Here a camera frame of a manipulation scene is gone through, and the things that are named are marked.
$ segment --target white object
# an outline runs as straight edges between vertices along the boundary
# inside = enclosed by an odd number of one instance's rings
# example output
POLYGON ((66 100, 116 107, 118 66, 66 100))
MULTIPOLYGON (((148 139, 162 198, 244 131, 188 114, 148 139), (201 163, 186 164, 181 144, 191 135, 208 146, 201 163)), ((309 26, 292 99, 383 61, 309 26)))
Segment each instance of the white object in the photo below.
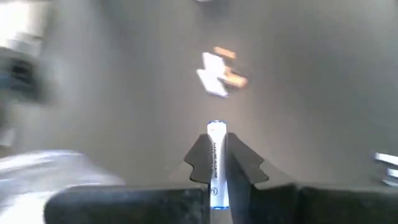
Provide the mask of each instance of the white object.
POLYGON ((225 90, 224 85, 217 79, 217 77, 214 77, 212 73, 207 70, 199 69, 197 70, 197 74, 208 93, 222 97, 228 96, 228 92, 225 90))
POLYGON ((207 125, 207 134, 211 140, 211 182, 210 208, 226 209, 229 207, 228 185, 226 180, 226 123, 212 121, 207 125))
POLYGON ((383 153, 376 153, 374 158, 377 161, 386 162, 386 163, 398 166, 398 157, 396 157, 396 156, 383 154, 383 153))
POLYGON ((0 56, 18 52, 37 57, 49 10, 45 0, 0 2, 0 56))
POLYGON ((197 74, 205 90, 214 95, 227 97, 228 92, 219 80, 219 78, 224 78, 225 64, 223 59, 208 52, 203 53, 202 57, 205 69, 197 70, 197 74))

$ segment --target white battery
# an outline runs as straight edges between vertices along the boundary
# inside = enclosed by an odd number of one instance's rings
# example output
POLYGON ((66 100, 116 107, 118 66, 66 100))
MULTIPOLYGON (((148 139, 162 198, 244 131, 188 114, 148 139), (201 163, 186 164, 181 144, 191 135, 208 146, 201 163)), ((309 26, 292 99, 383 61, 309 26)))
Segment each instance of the white battery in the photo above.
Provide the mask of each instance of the white battery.
POLYGON ((207 125, 207 134, 211 141, 211 182, 210 208, 227 209, 229 207, 228 185, 226 180, 226 123, 212 121, 207 125))

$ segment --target gray surface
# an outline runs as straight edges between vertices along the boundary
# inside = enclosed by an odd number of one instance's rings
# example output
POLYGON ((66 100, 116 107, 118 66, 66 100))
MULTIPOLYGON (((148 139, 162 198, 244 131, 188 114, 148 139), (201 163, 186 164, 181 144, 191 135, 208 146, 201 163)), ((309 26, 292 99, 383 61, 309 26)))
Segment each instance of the gray surface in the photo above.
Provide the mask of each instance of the gray surface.
POLYGON ((78 149, 129 183, 167 179, 206 122, 308 182, 369 185, 398 140, 393 0, 59 0, 52 100, 19 105, 18 151, 78 149), (247 89, 207 95, 201 53, 237 53, 247 89))

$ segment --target battery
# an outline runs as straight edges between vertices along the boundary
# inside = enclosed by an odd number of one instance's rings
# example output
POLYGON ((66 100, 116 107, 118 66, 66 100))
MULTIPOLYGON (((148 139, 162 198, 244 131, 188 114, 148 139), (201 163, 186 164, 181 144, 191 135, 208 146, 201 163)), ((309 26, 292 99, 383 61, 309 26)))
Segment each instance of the battery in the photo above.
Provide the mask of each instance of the battery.
POLYGON ((229 208, 228 185, 226 181, 226 123, 211 121, 207 124, 211 141, 210 208, 229 208))

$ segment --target blurry object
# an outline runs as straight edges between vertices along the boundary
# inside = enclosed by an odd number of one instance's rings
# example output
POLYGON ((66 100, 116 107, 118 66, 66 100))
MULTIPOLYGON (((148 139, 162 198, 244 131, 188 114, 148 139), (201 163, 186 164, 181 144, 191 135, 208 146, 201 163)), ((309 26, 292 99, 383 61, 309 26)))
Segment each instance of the blurry object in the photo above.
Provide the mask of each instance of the blurry object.
POLYGON ((208 93, 227 97, 228 92, 225 85, 236 88, 245 87, 248 80, 233 72, 226 63, 232 63, 236 58, 235 52, 221 47, 214 48, 215 54, 204 52, 202 54, 203 65, 205 69, 197 70, 197 74, 208 93))
POLYGON ((0 47, 37 57, 49 10, 50 2, 44 0, 1 1, 0 21, 7 22, 0 23, 0 47))
POLYGON ((44 224, 46 201, 69 187, 123 185, 74 151, 38 151, 0 159, 0 223, 44 224))
POLYGON ((1 88, 35 94, 34 71, 50 7, 45 0, 0 1, 1 88))
POLYGON ((236 54, 235 52, 232 52, 230 50, 224 49, 222 47, 214 47, 214 52, 220 55, 223 55, 225 57, 229 57, 231 59, 235 59, 236 54))
POLYGON ((210 94, 227 97, 228 92, 225 90, 223 84, 214 77, 214 74, 208 70, 197 70, 197 74, 206 91, 210 94))
MULTIPOLYGON (((398 157, 383 153, 376 153, 374 156, 375 160, 379 162, 385 162, 394 166, 398 166, 398 157)), ((387 175, 382 180, 385 184, 391 187, 398 187, 398 170, 387 169, 387 175)))

